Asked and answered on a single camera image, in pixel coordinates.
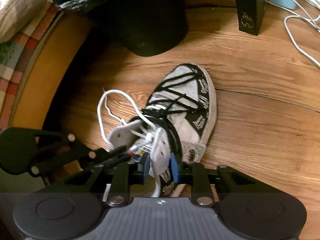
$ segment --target black box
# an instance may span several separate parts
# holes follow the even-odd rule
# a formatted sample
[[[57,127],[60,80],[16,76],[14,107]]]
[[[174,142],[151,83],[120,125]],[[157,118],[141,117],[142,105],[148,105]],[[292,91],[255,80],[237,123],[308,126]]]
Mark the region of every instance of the black box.
[[[265,0],[236,0],[239,30],[258,35],[265,11]]]

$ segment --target gray textured pad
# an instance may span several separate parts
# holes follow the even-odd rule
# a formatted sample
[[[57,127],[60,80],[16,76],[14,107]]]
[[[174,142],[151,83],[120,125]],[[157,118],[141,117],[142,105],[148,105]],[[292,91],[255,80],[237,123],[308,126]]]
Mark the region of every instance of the gray textured pad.
[[[93,231],[78,240],[243,240],[210,208],[184,198],[134,198],[112,208]]]

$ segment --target pillow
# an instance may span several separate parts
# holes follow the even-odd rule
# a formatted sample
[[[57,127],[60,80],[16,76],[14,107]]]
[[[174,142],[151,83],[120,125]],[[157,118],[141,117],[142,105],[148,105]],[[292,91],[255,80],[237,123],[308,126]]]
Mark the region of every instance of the pillow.
[[[0,0],[0,42],[9,41],[47,0]]]

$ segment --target shoe tag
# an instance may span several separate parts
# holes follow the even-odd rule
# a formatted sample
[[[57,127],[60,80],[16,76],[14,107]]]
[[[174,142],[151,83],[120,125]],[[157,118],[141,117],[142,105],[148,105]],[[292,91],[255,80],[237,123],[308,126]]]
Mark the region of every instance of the shoe tag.
[[[142,155],[146,152],[151,152],[151,144],[143,145],[139,148],[136,148],[130,153],[130,155],[132,156],[132,159],[134,159],[136,162],[139,162],[141,160]]]
[[[206,150],[206,146],[200,143],[190,143],[181,141],[182,147],[182,161],[187,162],[200,162],[204,152]]]

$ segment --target sneaker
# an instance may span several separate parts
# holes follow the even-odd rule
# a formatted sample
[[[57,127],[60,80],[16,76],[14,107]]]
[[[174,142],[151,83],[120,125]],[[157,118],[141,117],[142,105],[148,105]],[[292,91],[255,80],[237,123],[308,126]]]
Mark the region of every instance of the sneaker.
[[[109,114],[121,122],[106,138],[100,107],[110,93],[127,97],[138,116],[126,123],[111,113],[105,101]],[[98,105],[98,118],[102,137],[109,149],[127,145],[135,161],[139,161],[143,153],[150,153],[149,174],[156,181],[151,196],[178,196],[184,186],[176,187],[172,182],[169,170],[171,152],[181,156],[183,161],[200,161],[217,118],[215,88],[203,67],[181,64],[166,75],[141,111],[124,92],[105,92]]]

